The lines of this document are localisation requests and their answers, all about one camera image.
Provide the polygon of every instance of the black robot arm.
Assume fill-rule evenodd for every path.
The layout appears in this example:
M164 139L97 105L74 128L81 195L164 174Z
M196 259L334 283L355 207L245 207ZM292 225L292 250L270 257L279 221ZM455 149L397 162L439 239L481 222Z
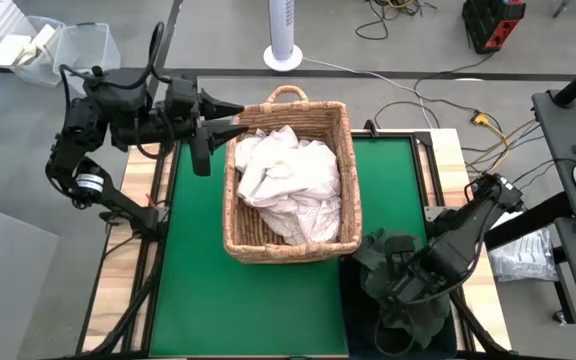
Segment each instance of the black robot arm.
M150 59L144 71L92 69L81 74L61 65L66 93L64 126L56 136L46 164L46 176L57 191L72 200L78 209L100 204L113 214L130 221L133 231L142 236L158 234L158 213L141 207L115 189L108 173L86 156L104 143L110 130L112 146L127 151L136 145L148 157L170 152L177 141L189 144L194 172L210 175L210 156L220 145L248 130L246 126L215 123L211 120L231 116L243 107L219 101L197 91L194 82L159 76L153 63L161 41L163 24L153 32ZM84 98L70 100L65 72L83 78ZM164 101L153 103L146 79L153 75L168 85ZM161 144L158 155L148 154L143 144Z
M390 285L393 301L420 303L456 289L474 271L485 233L505 212L523 205L521 191L497 174L482 174L471 188L473 198L466 205L429 224L428 246L405 263Z

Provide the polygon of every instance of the white label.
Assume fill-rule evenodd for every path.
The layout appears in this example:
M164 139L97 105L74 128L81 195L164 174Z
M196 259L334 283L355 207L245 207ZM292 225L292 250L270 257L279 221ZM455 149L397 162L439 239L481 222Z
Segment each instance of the white label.
M104 184L104 179L100 176L97 175L91 175L91 174L79 174L77 175L77 182L79 181L91 181L94 182L96 184L99 185L103 185Z
M96 190L98 192L101 192L101 190L103 190L103 187L97 183L91 182L91 181L80 181L77 180L77 185L79 185L79 187L83 187L83 188L87 188L87 189L93 189Z

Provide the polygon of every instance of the white cloth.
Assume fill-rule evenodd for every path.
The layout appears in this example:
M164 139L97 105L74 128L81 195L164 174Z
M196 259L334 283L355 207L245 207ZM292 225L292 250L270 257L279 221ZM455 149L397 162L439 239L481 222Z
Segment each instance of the white cloth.
M243 173L237 195L287 244L334 240L339 230L341 183L337 157L321 141L299 141L290 126L260 130L235 149Z

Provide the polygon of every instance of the white plastic bag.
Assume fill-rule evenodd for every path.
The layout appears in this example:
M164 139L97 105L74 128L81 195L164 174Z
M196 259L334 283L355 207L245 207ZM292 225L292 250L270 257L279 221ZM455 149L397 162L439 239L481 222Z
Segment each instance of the white plastic bag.
M505 213L495 226L519 215L520 212ZM523 279L557 281L558 278L550 231L546 228L497 248L489 252L488 257L499 282Z

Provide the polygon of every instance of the green table surface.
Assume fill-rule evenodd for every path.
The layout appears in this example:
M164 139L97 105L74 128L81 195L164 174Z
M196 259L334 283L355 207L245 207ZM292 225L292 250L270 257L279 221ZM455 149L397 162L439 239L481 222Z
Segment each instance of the green table surface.
M364 234L425 239L410 140L355 139ZM182 149L151 356L346 355L335 260L244 265L223 248L225 147L212 176Z

